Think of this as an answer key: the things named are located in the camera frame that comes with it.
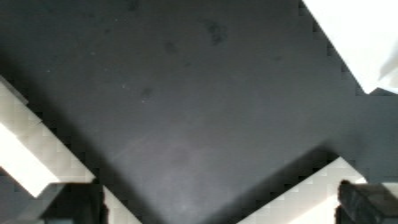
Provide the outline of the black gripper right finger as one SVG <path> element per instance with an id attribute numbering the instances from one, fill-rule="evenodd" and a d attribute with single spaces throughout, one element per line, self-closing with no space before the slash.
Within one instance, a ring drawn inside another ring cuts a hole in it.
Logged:
<path id="1" fill-rule="evenodd" d="M 398 183 L 354 184 L 343 180 L 338 201 L 334 224 L 398 224 Z"/>

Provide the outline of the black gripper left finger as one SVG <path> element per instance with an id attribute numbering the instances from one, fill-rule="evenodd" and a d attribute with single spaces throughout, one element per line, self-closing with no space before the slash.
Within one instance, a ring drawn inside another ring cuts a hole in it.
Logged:
<path id="1" fill-rule="evenodd" d="M 105 192 L 98 184 L 52 184 L 39 196 L 46 202 L 44 224 L 108 224 Z"/>

